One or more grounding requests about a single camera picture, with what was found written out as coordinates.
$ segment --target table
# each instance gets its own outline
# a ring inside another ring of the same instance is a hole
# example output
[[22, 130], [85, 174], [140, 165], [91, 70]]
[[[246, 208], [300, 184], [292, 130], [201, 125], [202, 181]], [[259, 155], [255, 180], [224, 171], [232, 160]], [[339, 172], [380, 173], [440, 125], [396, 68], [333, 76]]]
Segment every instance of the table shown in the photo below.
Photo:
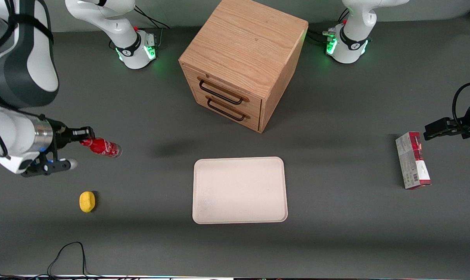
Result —
[[[195, 103], [177, 59], [196, 31], [165, 30], [158, 60], [138, 71], [103, 32], [54, 34], [60, 92], [33, 112], [90, 125], [123, 155], [68, 145], [60, 155], [78, 168], [29, 179], [0, 166], [1, 273], [42, 273], [81, 241], [90, 272], [106, 275], [470, 279], [470, 139], [423, 142], [433, 185], [414, 191], [394, 142], [450, 116], [470, 82], [470, 16], [379, 23], [353, 65], [305, 43], [262, 135]], [[459, 114], [469, 105], [470, 88]], [[195, 161], [245, 156], [283, 159], [288, 219], [194, 223]], [[78, 208], [85, 190], [100, 193], [93, 214]], [[80, 271], [78, 247], [54, 266]]]

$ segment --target white tray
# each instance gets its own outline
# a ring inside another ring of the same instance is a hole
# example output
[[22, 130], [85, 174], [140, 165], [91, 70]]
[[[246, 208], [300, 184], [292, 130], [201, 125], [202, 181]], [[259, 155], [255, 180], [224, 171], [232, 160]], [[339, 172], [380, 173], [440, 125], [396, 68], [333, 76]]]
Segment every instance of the white tray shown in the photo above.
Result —
[[283, 161], [279, 157], [198, 160], [192, 217], [198, 224], [285, 221]]

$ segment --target drawer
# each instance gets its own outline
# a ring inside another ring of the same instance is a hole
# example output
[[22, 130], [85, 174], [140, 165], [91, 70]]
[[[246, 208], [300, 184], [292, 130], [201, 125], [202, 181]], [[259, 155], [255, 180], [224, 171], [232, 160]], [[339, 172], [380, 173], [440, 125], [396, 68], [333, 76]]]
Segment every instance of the drawer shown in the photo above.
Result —
[[258, 131], [260, 127], [259, 116], [255, 117], [248, 113], [244, 113], [238, 108], [228, 105], [226, 102], [223, 102], [216, 97], [209, 96], [208, 94], [195, 94], [195, 96], [197, 103], [206, 107], [207, 109], [213, 110], [214, 112], [223, 115], [232, 121], [242, 124], [247, 128]]
[[208, 96], [216, 99], [223, 106], [234, 108], [256, 119], [260, 118], [261, 99], [228, 89], [226, 86], [213, 82], [209, 75], [185, 65], [182, 65], [182, 68], [198, 103], [204, 103], [205, 96]]

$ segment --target yellow sponge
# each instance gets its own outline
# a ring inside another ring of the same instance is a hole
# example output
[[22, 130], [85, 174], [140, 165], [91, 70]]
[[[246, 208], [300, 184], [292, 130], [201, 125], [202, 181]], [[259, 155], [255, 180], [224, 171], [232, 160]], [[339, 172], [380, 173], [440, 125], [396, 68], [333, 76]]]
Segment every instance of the yellow sponge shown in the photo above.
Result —
[[80, 208], [84, 213], [90, 213], [95, 208], [95, 195], [91, 191], [85, 191], [80, 195]]

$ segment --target cabinet top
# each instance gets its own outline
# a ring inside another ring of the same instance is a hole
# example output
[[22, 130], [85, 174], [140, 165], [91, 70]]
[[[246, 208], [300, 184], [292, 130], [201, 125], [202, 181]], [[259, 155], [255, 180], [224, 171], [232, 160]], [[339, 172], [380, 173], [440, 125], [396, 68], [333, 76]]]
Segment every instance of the cabinet top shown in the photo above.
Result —
[[222, 0], [179, 61], [266, 99], [307, 27], [252, 0]]

